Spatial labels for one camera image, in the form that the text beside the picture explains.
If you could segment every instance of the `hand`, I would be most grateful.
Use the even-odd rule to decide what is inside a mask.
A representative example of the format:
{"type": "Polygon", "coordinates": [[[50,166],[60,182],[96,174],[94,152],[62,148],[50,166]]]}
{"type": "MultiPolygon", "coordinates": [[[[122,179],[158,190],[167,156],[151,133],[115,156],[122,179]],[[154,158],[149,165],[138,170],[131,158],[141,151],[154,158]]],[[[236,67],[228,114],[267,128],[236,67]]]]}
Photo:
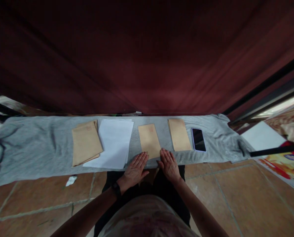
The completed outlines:
{"type": "Polygon", "coordinates": [[[161,161],[157,162],[162,169],[164,175],[173,185],[183,180],[179,172],[177,161],[174,158],[172,152],[169,152],[166,149],[162,148],[160,150],[160,159],[161,161]]]}
{"type": "Polygon", "coordinates": [[[125,173],[118,179],[117,183],[120,186],[122,195],[126,190],[138,184],[139,181],[149,174],[149,171],[143,171],[148,158],[148,152],[142,152],[135,156],[125,173]]]}

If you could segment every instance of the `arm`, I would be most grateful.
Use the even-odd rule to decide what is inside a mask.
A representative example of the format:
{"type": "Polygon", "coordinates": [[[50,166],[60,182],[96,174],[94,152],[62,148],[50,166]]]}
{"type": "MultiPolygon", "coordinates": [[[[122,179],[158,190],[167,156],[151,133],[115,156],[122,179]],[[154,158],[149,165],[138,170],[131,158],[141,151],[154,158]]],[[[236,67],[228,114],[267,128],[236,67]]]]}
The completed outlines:
{"type": "Polygon", "coordinates": [[[179,173],[178,164],[173,154],[164,148],[160,151],[161,161],[158,161],[167,179],[173,184],[185,205],[189,209],[197,228],[203,237],[228,236],[207,208],[194,195],[179,173]]]}
{"type": "MultiPolygon", "coordinates": [[[[147,152],[138,154],[123,176],[117,180],[122,195],[149,173],[143,171],[148,157],[147,152]]],[[[85,237],[115,201],[116,195],[112,188],[109,188],[67,220],[51,237],[85,237]]]]}

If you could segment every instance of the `white paper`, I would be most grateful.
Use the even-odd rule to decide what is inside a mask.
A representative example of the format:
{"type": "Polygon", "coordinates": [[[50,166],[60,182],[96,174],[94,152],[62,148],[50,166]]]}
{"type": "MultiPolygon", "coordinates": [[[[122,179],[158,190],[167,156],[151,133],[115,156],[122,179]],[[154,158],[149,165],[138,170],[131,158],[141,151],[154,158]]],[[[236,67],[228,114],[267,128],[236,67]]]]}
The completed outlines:
{"type": "Polygon", "coordinates": [[[103,152],[100,157],[84,163],[83,166],[123,169],[128,159],[133,125],[131,119],[103,119],[98,131],[103,152]]]}
{"type": "Polygon", "coordinates": [[[249,142],[256,151],[276,148],[286,141],[263,121],[244,132],[241,136],[249,142]]]}

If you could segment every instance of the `black wristband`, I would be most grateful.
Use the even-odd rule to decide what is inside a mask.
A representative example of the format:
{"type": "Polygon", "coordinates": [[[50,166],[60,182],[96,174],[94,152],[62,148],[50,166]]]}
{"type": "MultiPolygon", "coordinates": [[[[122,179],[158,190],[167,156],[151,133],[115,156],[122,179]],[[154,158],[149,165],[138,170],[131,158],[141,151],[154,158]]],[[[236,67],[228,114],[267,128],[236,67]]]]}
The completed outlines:
{"type": "Polygon", "coordinates": [[[121,194],[121,189],[120,189],[120,186],[118,185],[118,183],[115,182],[114,184],[112,184],[111,188],[114,191],[117,199],[119,199],[122,196],[122,194],[121,194]]]}

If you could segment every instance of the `smartphone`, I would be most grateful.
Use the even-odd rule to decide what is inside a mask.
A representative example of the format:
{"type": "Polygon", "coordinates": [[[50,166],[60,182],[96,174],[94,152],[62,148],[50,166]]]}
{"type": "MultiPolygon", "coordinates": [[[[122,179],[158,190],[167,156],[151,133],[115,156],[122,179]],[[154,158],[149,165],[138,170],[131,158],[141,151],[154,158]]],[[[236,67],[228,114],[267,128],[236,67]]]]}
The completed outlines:
{"type": "Polygon", "coordinates": [[[203,132],[200,129],[192,128],[192,134],[193,134],[193,145],[194,149],[197,151],[203,151],[206,152],[203,132]]]}

